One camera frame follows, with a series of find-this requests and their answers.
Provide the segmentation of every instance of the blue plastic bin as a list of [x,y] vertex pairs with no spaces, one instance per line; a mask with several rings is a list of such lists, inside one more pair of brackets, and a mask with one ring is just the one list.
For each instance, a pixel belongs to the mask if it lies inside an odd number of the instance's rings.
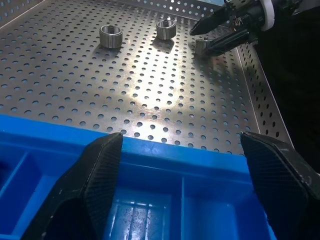
[[[0,240],[20,239],[55,181],[104,135],[0,116]],[[246,159],[124,138],[105,240],[275,240]]]

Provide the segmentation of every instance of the small metal block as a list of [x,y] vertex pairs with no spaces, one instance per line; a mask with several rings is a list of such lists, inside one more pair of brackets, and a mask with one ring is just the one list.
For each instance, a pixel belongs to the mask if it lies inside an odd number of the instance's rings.
[[202,55],[203,50],[209,46],[210,42],[211,40],[209,40],[207,37],[204,39],[195,40],[194,53],[197,55]]
[[117,49],[122,45],[122,30],[113,25],[104,25],[99,29],[100,44],[108,49]]

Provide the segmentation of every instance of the white ring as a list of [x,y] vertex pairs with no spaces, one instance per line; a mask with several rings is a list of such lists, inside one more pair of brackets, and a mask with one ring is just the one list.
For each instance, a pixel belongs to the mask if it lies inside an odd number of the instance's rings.
[[264,11],[264,25],[261,27],[262,31],[267,31],[275,24],[275,10],[271,0],[260,0]]

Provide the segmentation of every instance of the bin compartment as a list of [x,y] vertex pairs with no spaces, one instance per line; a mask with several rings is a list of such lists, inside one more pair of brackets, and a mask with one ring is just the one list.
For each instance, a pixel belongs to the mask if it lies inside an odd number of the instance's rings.
[[104,240],[181,239],[182,178],[121,164]]
[[185,240],[270,240],[265,213],[250,183],[184,178]]
[[18,146],[2,149],[10,150],[15,158],[1,160],[6,181],[0,191],[0,240],[22,236],[57,179],[78,159],[39,149],[24,152]]

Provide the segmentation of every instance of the perforated metal tray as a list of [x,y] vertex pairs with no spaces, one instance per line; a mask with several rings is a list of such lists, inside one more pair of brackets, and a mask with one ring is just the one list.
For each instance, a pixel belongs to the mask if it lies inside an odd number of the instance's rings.
[[[189,35],[195,20],[148,9],[174,11],[163,2],[129,2],[145,7],[45,0],[3,26],[0,113],[232,154],[243,153],[241,131],[290,142],[252,46],[197,59],[198,37]],[[197,4],[205,13],[216,8]],[[200,10],[190,17],[201,17]],[[156,23],[167,17],[177,22],[177,35],[161,41]],[[100,47],[105,24],[123,30],[120,50]]]

